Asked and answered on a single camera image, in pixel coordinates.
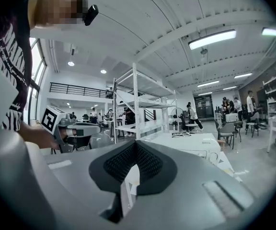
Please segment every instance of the floor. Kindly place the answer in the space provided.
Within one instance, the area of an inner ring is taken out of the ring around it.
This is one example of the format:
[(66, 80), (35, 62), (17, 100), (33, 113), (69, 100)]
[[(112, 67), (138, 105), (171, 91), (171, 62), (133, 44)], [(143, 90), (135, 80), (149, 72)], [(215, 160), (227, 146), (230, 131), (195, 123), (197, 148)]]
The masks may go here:
[[(210, 132), (217, 137), (214, 121), (203, 121), (202, 125), (204, 127), (203, 132)], [(241, 129), (241, 142), (237, 135), (234, 149), (226, 145), (223, 151), (235, 173), (242, 180), (240, 183), (256, 197), (262, 196), (276, 185), (276, 146), (273, 144), (270, 153), (267, 153), (269, 134), (269, 130), (261, 130), (259, 136), (255, 133), (252, 138), (251, 132), (248, 131), (248, 134), (245, 135), (243, 128)], [(118, 140), (132, 140), (134, 138), (119, 138)], [(103, 128), (101, 133), (94, 135), (91, 140), (93, 149), (110, 144), (114, 144), (114, 140), (110, 137), (109, 128)], [(42, 149), (42, 153), (48, 155), (50, 149)]]

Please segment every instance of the eyeglasses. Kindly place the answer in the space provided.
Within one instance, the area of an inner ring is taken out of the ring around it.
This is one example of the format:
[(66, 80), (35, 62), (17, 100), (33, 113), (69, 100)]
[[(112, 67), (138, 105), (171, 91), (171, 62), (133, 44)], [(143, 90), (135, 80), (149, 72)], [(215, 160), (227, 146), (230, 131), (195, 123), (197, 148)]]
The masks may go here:
[(172, 133), (172, 138), (179, 138), (179, 137), (189, 137), (191, 134), (188, 132), (183, 132), (183, 133)]

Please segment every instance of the ceiling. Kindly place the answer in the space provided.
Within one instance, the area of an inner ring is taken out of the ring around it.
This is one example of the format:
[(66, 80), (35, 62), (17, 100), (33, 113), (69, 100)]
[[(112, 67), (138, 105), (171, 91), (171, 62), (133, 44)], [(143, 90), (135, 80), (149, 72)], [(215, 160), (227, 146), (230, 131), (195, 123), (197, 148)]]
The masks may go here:
[(71, 108), (86, 108), (90, 109), (97, 105), (96, 109), (105, 109), (105, 103), (101, 102), (84, 102), (84, 101), (73, 101), (73, 100), (62, 100), (62, 99), (49, 99), (50, 103), (54, 106), (60, 107), (60, 108), (67, 108), (69, 109), (69, 106), (67, 103), (70, 103)]
[[(243, 86), (276, 60), (276, 18), (262, 0), (89, 0), (99, 15), (82, 24), (34, 29), (44, 38), (57, 70), (104, 78), (108, 83), (137, 63), (139, 71), (164, 86), (194, 94)], [(236, 38), (191, 50), (188, 43), (206, 35), (236, 30)], [(75, 48), (71, 57), (70, 49)], [(74, 67), (67, 65), (70, 59)], [(252, 72), (249, 78), (235, 75)], [(219, 80), (218, 84), (197, 85)]]

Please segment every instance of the fluorescent ceiling light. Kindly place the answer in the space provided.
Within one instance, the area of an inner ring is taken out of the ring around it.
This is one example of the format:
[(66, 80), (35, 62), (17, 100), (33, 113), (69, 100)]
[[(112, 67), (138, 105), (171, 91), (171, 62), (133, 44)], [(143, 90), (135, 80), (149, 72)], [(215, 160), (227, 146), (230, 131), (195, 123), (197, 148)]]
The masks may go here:
[(206, 85), (210, 85), (210, 84), (214, 84), (214, 83), (218, 83), (218, 82), (219, 82), (219, 80), (214, 81), (214, 82), (203, 83), (203, 84), (198, 85), (198, 87), (202, 87), (202, 86), (206, 86)]
[(206, 95), (206, 94), (211, 94), (212, 92), (207, 92), (207, 93), (203, 93), (203, 94), (198, 94), (198, 95)]
[(276, 36), (276, 29), (264, 28), (262, 35), (266, 36)]
[(195, 48), (203, 47), (205, 45), (209, 45), (212, 43), (220, 42), (220, 41), (235, 38), (235, 37), (236, 37), (235, 30), (224, 31), (221, 33), (215, 33), (215, 34), (194, 40), (189, 43), (189, 47), (192, 50)]
[(234, 78), (237, 79), (237, 78), (243, 78), (243, 77), (248, 77), (248, 76), (251, 76), (252, 73), (247, 73), (247, 74), (242, 74), (242, 75), (238, 75), (238, 76), (235, 76)]
[(233, 86), (233, 87), (225, 88), (225, 89), (223, 89), (223, 90), (230, 90), (230, 89), (235, 89), (235, 88), (237, 88), (237, 86)]

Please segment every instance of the recessed ceiling light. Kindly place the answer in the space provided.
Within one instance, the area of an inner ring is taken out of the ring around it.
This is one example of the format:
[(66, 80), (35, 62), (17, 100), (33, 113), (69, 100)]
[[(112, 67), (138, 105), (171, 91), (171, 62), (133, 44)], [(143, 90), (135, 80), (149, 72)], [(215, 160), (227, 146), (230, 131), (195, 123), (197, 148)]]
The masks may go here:
[(237, 79), (237, 78), (243, 78), (243, 77), (248, 77), (248, 76), (251, 76), (252, 73), (247, 73), (247, 74), (242, 74), (242, 75), (238, 75), (238, 76), (235, 76), (234, 78)]
[(276, 29), (264, 28), (262, 35), (266, 36), (276, 36)]
[(235, 89), (235, 88), (237, 88), (237, 86), (228, 87), (228, 88), (225, 88), (225, 89), (223, 89), (223, 90), (230, 90), (230, 89)]
[(206, 94), (211, 94), (212, 92), (207, 92), (207, 93), (203, 93), (203, 94), (198, 94), (198, 95), (206, 95)]
[(194, 40), (189, 44), (190, 49), (195, 49), (199, 47), (203, 47), (205, 45), (209, 45), (212, 43), (220, 42), (223, 40), (231, 39), (236, 37), (236, 31), (235, 30), (228, 30), (220, 33), (215, 33), (209, 36), (205, 36), (202, 38), (199, 38), (197, 40)]
[(214, 83), (218, 83), (218, 82), (219, 82), (219, 80), (214, 81), (214, 82), (203, 83), (203, 84), (198, 85), (198, 87), (202, 87), (202, 86), (206, 86), (206, 85), (210, 85), (210, 84), (214, 84)]

